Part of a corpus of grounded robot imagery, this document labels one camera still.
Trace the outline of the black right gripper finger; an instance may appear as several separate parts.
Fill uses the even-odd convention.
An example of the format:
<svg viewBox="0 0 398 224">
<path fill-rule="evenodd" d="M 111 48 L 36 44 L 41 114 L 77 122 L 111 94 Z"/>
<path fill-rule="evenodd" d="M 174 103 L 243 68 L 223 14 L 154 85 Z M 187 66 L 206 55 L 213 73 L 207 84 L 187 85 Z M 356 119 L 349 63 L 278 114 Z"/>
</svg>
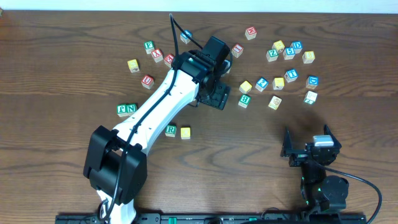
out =
<svg viewBox="0 0 398 224">
<path fill-rule="evenodd" d="M 327 124 L 324 125 L 324 127 L 323 127 L 323 132 L 324 132 L 324 135 L 330 136 L 331 139 L 332 139 L 332 141 L 333 141 L 335 144 L 338 144 L 338 143 L 339 143 L 339 141 L 335 138 L 335 136 L 333 135 L 333 133 L 331 132 L 331 130 L 330 130 L 330 128 L 328 127 Z"/>
<path fill-rule="evenodd" d="M 289 157 L 292 153 L 292 140 L 290 138 L 289 129 L 285 128 L 284 141 L 280 152 L 280 157 Z"/>
</svg>

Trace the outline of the green B block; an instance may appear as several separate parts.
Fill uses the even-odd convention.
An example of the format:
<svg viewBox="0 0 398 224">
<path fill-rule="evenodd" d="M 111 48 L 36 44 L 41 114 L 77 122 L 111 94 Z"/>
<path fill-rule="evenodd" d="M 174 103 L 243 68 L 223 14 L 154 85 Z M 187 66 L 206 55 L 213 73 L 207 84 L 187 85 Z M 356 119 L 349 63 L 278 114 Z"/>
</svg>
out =
<svg viewBox="0 0 398 224">
<path fill-rule="evenodd" d="M 251 101 L 251 97 L 249 95 L 242 95 L 239 99 L 238 105 L 247 108 Z"/>
</svg>

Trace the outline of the yellow O block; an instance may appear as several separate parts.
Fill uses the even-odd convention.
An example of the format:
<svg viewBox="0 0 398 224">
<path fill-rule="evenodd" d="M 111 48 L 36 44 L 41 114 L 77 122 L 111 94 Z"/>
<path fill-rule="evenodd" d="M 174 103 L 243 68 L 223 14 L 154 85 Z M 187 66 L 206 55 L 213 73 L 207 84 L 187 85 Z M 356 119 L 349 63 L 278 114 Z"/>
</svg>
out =
<svg viewBox="0 0 398 224">
<path fill-rule="evenodd" d="M 181 139 L 190 139 L 191 138 L 191 129 L 190 127 L 182 127 L 180 130 Z"/>
</svg>

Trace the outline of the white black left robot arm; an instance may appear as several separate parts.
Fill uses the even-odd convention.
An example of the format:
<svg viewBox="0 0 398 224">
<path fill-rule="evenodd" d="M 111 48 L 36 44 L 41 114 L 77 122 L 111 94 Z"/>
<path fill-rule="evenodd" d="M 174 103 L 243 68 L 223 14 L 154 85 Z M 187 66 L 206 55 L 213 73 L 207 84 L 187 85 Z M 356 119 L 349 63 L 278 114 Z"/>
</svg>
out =
<svg viewBox="0 0 398 224">
<path fill-rule="evenodd" d="M 132 223 L 134 198 L 147 178 L 147 156 L 161 132 L 191 102 L 222 110 L 230 88 L 220 82 L 232 61 L 226 43 L 212 36 L 201 50 L 172 61 L 163 83 L 130 117 L 112 130 L 99 126 L 91 135 L 83 175 L 101 197 L 101 223 Z"/>
</svg>

